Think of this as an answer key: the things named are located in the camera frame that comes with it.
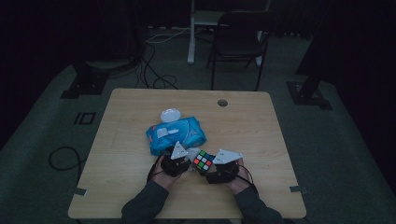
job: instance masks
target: table hole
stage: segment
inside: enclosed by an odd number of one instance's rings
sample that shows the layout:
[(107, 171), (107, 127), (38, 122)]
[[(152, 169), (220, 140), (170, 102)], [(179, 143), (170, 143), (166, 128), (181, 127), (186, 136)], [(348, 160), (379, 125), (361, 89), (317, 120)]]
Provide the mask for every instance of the table hole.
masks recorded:
[(224, 99), (218, 100), (218, 105), (221, 107), (227, 106), (228, 102)]

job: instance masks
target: person's right hand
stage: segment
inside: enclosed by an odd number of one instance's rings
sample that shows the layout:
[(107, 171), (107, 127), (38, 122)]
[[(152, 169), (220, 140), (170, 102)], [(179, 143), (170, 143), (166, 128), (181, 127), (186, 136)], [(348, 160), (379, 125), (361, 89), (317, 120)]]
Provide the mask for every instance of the person's right hand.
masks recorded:
[[(236, 164), (244, 166), (244, 160), (239, 159), (236, 161)], [(244, 167), (239, 167), (238, 175), (245, 178), (246, 180), (250, 181), (248, 176), (248, 171)], [(244, 189), (247, 189), (250, 185), (246, 181), (236, 178), (235, 180), (224, 184), (227, 188), (229, 188), (233, 194), (238, 194)]]

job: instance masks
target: blue package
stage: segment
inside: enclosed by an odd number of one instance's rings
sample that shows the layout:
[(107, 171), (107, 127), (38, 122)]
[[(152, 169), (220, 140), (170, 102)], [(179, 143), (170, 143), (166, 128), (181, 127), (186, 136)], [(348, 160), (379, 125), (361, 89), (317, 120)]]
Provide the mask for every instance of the blue package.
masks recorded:
[(159, 156), (177, 141), (184, 148), (199, 147), (205, 141), (204, 131), (195, 117), (153, 125), (146, 131), (151, 155)]

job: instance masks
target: table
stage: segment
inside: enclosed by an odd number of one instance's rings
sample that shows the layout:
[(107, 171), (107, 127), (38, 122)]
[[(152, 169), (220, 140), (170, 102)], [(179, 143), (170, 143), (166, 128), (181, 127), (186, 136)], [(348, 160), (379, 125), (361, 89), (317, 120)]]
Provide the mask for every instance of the table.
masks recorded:
[[(227, 106), (219, 106), (218, 100)], [(80, 189), (69, 208), (72, 218), (118, 218), (121, 208), (146, 183), (155, 157), (146, 130), (160, 114), (177, 108), (182, 118), (196, 117), (207, 141), (200, 147), (216, 155), (220, 148), (244, 155), (244, 162), (265, 203), (283, 217), (305, 216), (290, 157), (271, 97), (266, 92), (115, 89), (108, 101), (87, 159)], [(240, 218), (233, 195), (188, 171), (173, 186), (157, 218)]]

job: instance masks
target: rubik's cube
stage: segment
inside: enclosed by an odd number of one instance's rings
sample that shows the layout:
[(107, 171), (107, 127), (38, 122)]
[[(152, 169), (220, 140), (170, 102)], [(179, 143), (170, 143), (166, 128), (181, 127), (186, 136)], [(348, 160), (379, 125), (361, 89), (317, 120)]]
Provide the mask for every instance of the rubik's cube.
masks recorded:
[(201, 150), (192, 162), (192, 169), (196, 170), (200, 175), (205, 175), (214, 159), (215, 156)]

